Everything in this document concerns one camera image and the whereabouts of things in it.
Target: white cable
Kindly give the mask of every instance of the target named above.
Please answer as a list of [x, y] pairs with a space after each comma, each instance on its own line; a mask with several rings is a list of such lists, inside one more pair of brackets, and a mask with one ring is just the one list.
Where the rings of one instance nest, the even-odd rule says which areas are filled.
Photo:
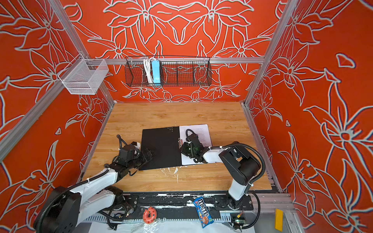
[[146, 77], [148, 78], [148, 83], [152, 84], [153, 83], [153, 77], [151, 76], [151, 64], [150, 60], [156, 60], [154, 57], [149, 58], [144, 58], [144, 69], [146, 73]]

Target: blue power strip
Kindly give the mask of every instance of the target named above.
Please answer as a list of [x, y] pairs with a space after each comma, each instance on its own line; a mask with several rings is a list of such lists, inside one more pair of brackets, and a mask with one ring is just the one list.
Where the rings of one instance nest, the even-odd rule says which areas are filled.
[[151, 69], [153, 70], [153, 83], [156, 86], [160, 86], [161, 77], [159, 74], [159, 61], [152, 61], [151, 62]]

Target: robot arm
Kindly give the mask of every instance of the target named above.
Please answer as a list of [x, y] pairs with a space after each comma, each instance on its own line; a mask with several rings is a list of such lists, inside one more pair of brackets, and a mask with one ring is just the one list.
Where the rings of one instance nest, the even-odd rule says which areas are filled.
[[152, 159], [152, 152], [140, 152], [140, 143], [125, 143], [119, 135], [119, 155], [111, 164], [105, 164], [105, 169], [96, 176], [78, 184], [64, 188], [55, 188], [49, 195], [43, 208], [34, 222], [37, 233], [72, 232], [73, 229], [92, 214], [121, 204], [123, 191], [111, 185], [130, 173], [130, 169], [139, 169]]
[[[191, 130], [181, 148], [183, 154], [190, 156], [195, 162], [224, 163], [233, 177], [232, 185], [228, 190], [228, 206], [236, 206], [247, 193], [252, 183], [259, 179], [265, 171], [264, 160], [252, 147], [234, 142], [220, 147], [203, 147], [198, 140], [198, 135]], [[124, 176], [130, 173], [130, 169], [139, 169], [153, 157], [148, 149], [140, 152], [140, 143], [126, 144], [117, 135], [120, 143], [119, 155], [111, 164], [105, 164], [105, 169], [96, 176], [82, 181], [68, 188], [57, 187], [49, 195], [42, 210], [34, 222], [37, 233], [72, 232], [74, 228], [92, 214], [121, 204], [123, 191], [112, 187]], [[253, 151], [260, 162], [247, 150]]]
[[[196, 163], [224, 163], [233, 177], [228, 193], [236, 201], [247, 194], [254, 181], [259, 179], [265, 172], [264, 159], [249, 145], [233, 142], [226, 146], [203, 147], [198, 140], [198, 135], [190, 129], [186, 131], [186, 139], [187, 142], [182, 145], [181, 152], [193, 158]], [[260, 161], [247, 149], [255, 153]]]

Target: white paper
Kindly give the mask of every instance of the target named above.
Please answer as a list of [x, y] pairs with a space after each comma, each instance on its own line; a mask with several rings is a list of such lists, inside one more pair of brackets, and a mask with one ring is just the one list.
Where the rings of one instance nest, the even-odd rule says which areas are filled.
[[[183, 125], [179, 127], [180, 130], [180, 140], [181, 144], [186, 142], [187, 136], [185, 134], [187, 129], [193, 130], [196, 134], [198, 134], [198, 139], [202, 143], [204, 147], [211, 147], [211, 138], [210, 138], [210, 132], [209, 127], [207, 124], [204, 125]], [[193, 159], [189, 158], [186, 155], [181, 154], [181, 164], [182, 165], [192, 165], [192, 164], [202, 164], [202, 163], [195, 163]]]

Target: orange wall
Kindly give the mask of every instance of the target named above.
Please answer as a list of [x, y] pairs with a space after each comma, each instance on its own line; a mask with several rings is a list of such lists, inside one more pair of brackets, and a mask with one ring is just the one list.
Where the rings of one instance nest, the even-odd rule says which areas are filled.
[[[154, 54], [263, 56], [286, 3], [279, 0], [61, 2], [91, 57], [122, 59]], [[258, 64], [213, 66], [212, 86], [181, 89], [131, 88], [125, 84], [123, 66], [117, 65], [110, 66], [112, 75], [105, 79], [105, 84], [113, 98], [121, 102], [241, 101], [258, 67]]]
[[0, 140], [78, 54], [46, 1], [0, 2]]
[[[0, 139], [52, 87], [77, 51], [47, 1], [0, 1]], [[34, 232], [57, 186], [76, 182], [109, 106], [63, 90], [0, 163], [0, 232]]]
[[250, 103], [307, 232], [372, 232], [373, 4], [302, 0]]

